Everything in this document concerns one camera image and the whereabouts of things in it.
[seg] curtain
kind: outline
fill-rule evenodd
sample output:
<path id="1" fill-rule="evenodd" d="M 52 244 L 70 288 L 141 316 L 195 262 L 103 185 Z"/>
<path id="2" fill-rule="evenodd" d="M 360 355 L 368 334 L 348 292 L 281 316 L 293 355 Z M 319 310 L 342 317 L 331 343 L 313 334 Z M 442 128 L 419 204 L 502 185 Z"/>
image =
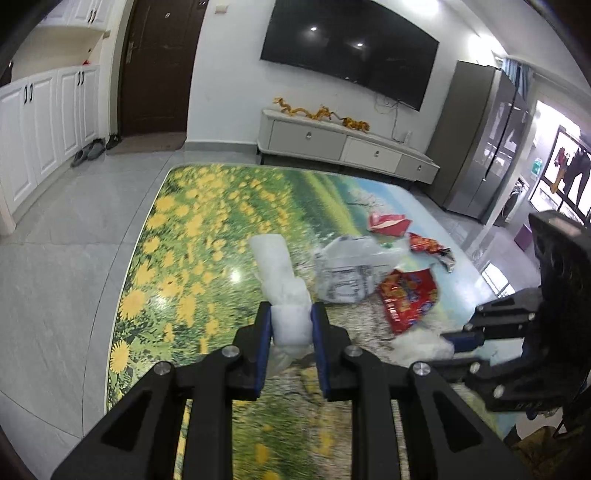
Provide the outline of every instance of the curtain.
<path id="1" fill-rule="evenodd" d="M 531 78 L 534 74 L 533 70 L 517 60 L 503 59 L 501 66 L 503 72 L 507 74 L 514 85 L 517 85 L 517 92 L 521 95 L 523 100 L 527 102 L 527 93 L 530 88 Z"/>

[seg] black tv screen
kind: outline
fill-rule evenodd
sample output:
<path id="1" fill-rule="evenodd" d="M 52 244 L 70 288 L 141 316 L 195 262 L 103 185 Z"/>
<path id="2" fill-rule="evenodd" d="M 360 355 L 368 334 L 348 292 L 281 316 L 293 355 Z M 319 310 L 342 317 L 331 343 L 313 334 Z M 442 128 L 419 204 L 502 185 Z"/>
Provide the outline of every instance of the black tv screen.
<path id="1" fill-rule="evenodd" d="M 277 0 L 261 59 L 348 80 L 419 110 L 438 46 L 370 0 Z"/>

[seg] stainless steel refrigerator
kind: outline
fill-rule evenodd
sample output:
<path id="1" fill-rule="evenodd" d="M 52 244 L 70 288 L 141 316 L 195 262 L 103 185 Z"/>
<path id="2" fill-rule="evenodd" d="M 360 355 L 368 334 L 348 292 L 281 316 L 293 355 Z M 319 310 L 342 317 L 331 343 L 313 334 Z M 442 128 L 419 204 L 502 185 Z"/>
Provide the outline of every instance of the stainless steel refrigerator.
<path id="1" fill-rule="evenodd" d="M 480 219 L 519 148 L 527 104 L 500 69 L 458 61 L 427 155 L 440 166 L 427 194 Z"/>

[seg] yellow dragon decoration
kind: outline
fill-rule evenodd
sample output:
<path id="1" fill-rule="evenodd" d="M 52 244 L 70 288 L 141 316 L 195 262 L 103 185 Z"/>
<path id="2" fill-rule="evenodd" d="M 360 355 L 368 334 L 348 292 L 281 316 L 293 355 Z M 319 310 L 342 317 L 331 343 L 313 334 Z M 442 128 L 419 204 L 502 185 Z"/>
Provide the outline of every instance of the yellow dragon decoration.
<path id="1" fill-rule="evenodd" d="M 311 118 L 312 120 L 322 120 L 323 118 L 328 118 L 332 120 L 332 116 L 334 115 L 338 118 L 342 125 L 346 128 L 350 128 L 351 130 L 359 130 L 361 132 L 369 132 L 369 123 L 364 122 L 363 120 L 353 120 L 351 117 L 346 116 L 344 118 L 339 117 L 335 112 L 331 112 L 328 107 L 321 105 L 319 110 L 316 113 L 310 113 L 305 108 L 292 108 L 289 103 L 286 103 L 282 97 L 277 97 L 273 100 L 273 103 L 278 103 L 281 107 L 282 113 L 287 113 L 287 115 L 295 115 L 299 112 L 302 112 L 306 115 L 306 117 Z"/>

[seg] doorway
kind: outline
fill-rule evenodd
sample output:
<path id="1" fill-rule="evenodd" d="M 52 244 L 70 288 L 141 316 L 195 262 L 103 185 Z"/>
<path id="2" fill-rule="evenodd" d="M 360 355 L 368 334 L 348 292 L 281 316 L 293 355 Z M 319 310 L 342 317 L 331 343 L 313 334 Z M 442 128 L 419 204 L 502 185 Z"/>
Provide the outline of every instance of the doorway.
<path id="1" fill-rule="evenodd" d="M 207 0 L 136 0 L 121 58 L 119 132 L 186 132 Z"/>

